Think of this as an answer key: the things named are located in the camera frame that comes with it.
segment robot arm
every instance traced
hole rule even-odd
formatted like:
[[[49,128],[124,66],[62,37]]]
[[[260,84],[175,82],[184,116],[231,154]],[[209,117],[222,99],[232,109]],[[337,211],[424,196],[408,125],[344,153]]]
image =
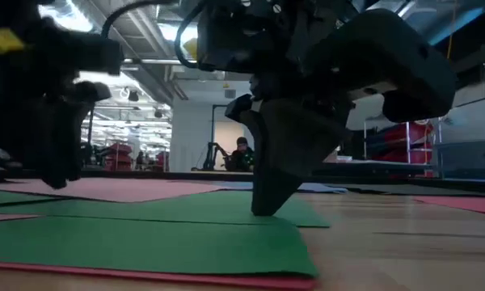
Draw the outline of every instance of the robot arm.
[[[252,95],[234,100],[226,116],[255,139],[252,211],[274,214],[338,144],[352,101],[383,94],[394,122],[443,116],[456,77],[447,60],[395,13],[358,14],[344,0],[203,0],[200,70],[253,74]]]
[[[83,119],[110,97],[104,84],[74,79],[79,70],[119,74],[123,57],[113,40],[42,19],[37,7],[50,2],[0,1],[0,148],[63,188],[79,178]]]
[[[120,8],[102,36],[41,19],[37,5],[50,2],[19,0],[11,9],[0,1],[0,28],[17,38],[0,43],[0,147],[62,188],[79,176],[82,119],[109,96],[104,85],[74,84],[78,71],[118,74],[120,45],[105,37],[113,21],[169,1]],[[183,65],[253,74],[252,95],[233,101],[226,115],[255,139],[255,215],[274,214],[349,137],[353,100],[383,94],[383,113],[396,122],[442,116],[451,108],[455,75],[447,60],[393,12],[365,10],[376,1],[353,2],[200,0],[179,27],[175,48]],[[197,16],[192,64],[179,40]]]

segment floor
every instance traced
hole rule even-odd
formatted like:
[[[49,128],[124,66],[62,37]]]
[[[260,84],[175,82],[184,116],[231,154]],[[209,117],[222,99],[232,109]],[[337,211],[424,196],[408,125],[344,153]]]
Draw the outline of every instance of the floor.
[[[299,196],[333,224],[302,230],[321,273],[317,290],[485,291],[485,214],[421,204],[408,196]],[[0,291],[18,289],[245,290],[0,271]]]

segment red paper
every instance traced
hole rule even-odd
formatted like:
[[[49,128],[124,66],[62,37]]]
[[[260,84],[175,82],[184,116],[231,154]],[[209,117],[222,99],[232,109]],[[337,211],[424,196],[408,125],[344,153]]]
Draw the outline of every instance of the red paper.
[[[54,190],[40,180],[16,179],[11,182],[17,183],[0,183],[0,190],[114,202],[143,202],[226,188],[209,184],[169,182],[163,179],[86,178],[69,182],[66,188],[60,190]]]
[[[215,285],[233,285],[280,290],[312,290],[316,283],[314,279],[307,278],[270,276],[210,276],[171,274],[161,272],[128,272],[107,269],[71,268],[33,264],[0,263],[0,268],[21,271],[43,271],[78,275],[113,276],[130,279],[161,280],[171,282],[210,283]]]
[[[485,213],[485,198],[474,197],[416,197],[416,201]]]
[[[0,221],[11,220],[11,219],[24,219],[24,218],[34,218],[37,215],[23,215],[23,214],[0,214]]]

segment green paper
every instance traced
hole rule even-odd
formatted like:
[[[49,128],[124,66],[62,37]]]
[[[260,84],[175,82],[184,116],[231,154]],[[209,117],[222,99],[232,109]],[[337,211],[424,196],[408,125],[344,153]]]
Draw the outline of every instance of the green paper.
[[[289,221],[295,226],[329,227],[310,205],[297,197],[291,197],[275,217],[255,217],[250,208],[251,192],[219,191],[141,203],[62,200],[0,207],[0,213],[241,225]]]
[[[316,275],[296,228],[40,217],[0,222],[0,262],[139,272]]]
[[[53,200],[53,199],[54,198],[48,197],[48,196],[28,195],[28,194],[22,194],[22,193],[0,191],[0,204],[43,201],[43,200]]]

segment yellow tag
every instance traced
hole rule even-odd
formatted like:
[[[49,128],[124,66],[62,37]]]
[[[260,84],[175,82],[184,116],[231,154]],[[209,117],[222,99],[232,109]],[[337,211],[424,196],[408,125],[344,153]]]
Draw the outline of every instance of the yellow tag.
[[[9,28],[0,28],[0,54],[23,50],[25,45]]]
[[[183,48],[197,61],[197,38],[190,39],[184,43]]]

